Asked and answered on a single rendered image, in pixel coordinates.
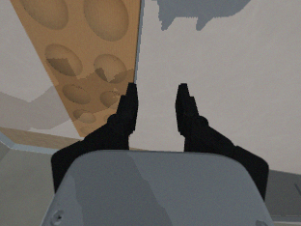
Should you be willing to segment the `brown wooden tray with round pockets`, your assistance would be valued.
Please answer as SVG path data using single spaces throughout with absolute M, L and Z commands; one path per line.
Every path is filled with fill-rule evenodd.
M 10 0 L 80 137 L 134 83 L 142 0 Z

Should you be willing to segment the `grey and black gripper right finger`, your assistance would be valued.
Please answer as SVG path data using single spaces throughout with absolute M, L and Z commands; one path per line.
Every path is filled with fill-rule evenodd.
M 187 83 L 178 85 L 175 107 L 178 132 L 185 137 L 184 152 L 218 154 L 238 161 L 248 171 L 264 202 L 269 172 L 267 162 L 235 146 L 230 139 L 210 127 L 207 118 L 199 115 L 195 98 L 189 95 Z

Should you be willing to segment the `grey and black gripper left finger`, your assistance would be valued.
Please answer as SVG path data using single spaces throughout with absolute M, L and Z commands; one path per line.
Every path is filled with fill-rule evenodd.
M 129 82 L 126 94 L 121 95 L 116 114 L 108 117 L 107 124 L 88 134 L 83 141 L 73 143 L 52 156 L 55 194 L 69 167 L 79 156 L 99 150 L 129 150 L 128 136 L 135 130 L 138 106 L 137 85 Z

